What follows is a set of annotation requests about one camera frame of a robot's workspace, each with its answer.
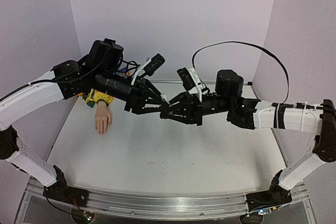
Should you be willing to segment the glitter nail polish bottle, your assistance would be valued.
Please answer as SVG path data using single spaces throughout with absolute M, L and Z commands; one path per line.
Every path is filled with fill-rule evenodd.
M 173 106 L 172 105 L 165 105 L 162 107 L 162 113 L 163 114 L 173 114 Z

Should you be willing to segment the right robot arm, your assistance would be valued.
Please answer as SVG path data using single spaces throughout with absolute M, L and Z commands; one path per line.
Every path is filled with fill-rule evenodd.
M 292 201 L 297 183 L 325 163 L 335 162 L 335 107 L 325 99 L 321 104 L 276 103 L 242 97 L 244 80 L 233 70 L 220 70 L 215 91 L 203 94 L 204 85 L 194 69 L 178 70 L 185 92 L 169 100 L 166 94 L 160 117 L 184 124 L 202 125 L 203 117 L 225 112 L 227 121 L 241 129 L 281 129 L 314 135 L 315 144 L 296 163 L 280 170 L 268 190 L 248 193 L 248 211 L 279 207 Z

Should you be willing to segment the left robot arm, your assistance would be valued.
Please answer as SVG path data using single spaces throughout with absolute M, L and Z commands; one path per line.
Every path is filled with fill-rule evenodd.
M 159 112 L 168 102 L 145 76 L 152 76 L 164 64 L 163 56 L 156 54 L 132 77 L 118 73 L 122 61 L 123 47 L 108 38 L 96 40 L 79 61 L 60 63 L 1 98 L 1 159 L 37 179 L 44 186 L 46 197 L 66 201 L 74 188 L 68 186 L 60 168 L 28 153 L 19 142 L 13 123 L 48 104 L 92 89 L 125 101 L 125 110 L 134 114 Z

